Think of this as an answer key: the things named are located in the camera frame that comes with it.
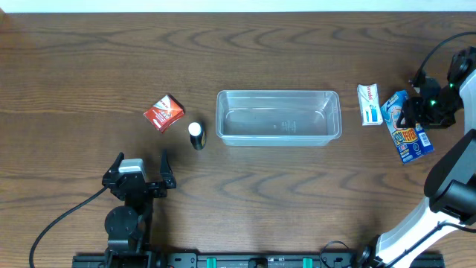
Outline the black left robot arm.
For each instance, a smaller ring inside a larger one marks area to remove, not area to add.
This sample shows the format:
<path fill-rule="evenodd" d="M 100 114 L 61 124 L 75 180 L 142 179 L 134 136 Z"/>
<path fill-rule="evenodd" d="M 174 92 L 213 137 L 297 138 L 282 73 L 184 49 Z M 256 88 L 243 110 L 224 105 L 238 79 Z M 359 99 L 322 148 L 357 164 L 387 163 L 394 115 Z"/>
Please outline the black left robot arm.
<path fill-rule="evenodd" d="M 102 185 L 123 202 L 105 219 L 108 249 L 119 254 L 144 251 L 149 243 L 153 201 L 165 198 L 167 191 L 176 187 L 167 152 L 161 155 L 158 181 L 147 180 L 143 159 L 126 159 L 123 153 L 119 153 L 103 175 Z"/>

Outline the blue fever patch box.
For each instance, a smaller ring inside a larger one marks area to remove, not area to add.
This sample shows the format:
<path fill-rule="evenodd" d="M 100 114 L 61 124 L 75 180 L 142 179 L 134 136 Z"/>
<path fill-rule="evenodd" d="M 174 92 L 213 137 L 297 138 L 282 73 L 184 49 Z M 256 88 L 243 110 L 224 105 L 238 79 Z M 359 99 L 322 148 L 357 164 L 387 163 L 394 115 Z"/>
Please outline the blue fever patch box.
<path fill-rule="evenodd" d="M 434 146 L 420 124 L 409 128 L 397 126 L 403 103 L 407 99 L 409 99 L 409 97 L 405 90 L 398 91 L 380 108 L 383 121 L 387 125 L 394 146 L 403 164 L 434 152 Z"/>

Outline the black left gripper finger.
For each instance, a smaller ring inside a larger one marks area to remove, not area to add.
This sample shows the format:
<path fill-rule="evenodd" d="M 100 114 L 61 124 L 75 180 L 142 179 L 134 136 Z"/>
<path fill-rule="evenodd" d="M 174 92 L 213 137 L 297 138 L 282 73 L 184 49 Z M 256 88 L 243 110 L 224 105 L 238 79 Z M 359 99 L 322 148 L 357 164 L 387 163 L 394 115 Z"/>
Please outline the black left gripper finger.
<path fill-rule="evenodd" d="M 161 155 L 160 175 L 165 182 L 173 181 L 173 172 L 168 162 L 166 150 L 163 150 Z"/>
<path fill-rule="evenodd" d="M 123 160 L 124 160 L 124 153 L 119 152 L 117 158 L 115 159 L 114 163 L 110 167 L 110 171 L 111 172 L 118 172 L 120 164 Z"/>

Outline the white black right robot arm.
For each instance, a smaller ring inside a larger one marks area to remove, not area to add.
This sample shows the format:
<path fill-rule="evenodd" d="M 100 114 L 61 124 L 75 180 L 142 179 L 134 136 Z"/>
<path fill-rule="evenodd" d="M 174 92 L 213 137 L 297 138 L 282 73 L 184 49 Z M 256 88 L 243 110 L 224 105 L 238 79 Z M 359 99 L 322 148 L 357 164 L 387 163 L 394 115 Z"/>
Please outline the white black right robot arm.
<path fill-rule="evenodd" d="M 357 267 L 444 267 L 427 248 L 451 232 L 475 232 L 475 48 L 452 57 L 447 81 L 442 87 L 419 69 L 411 82 L 418 96 L 402 103 L 396 126 L 445 129 L 461 109 L 464 135 L 432 167 L 420 204 L 366 246 Z"/>

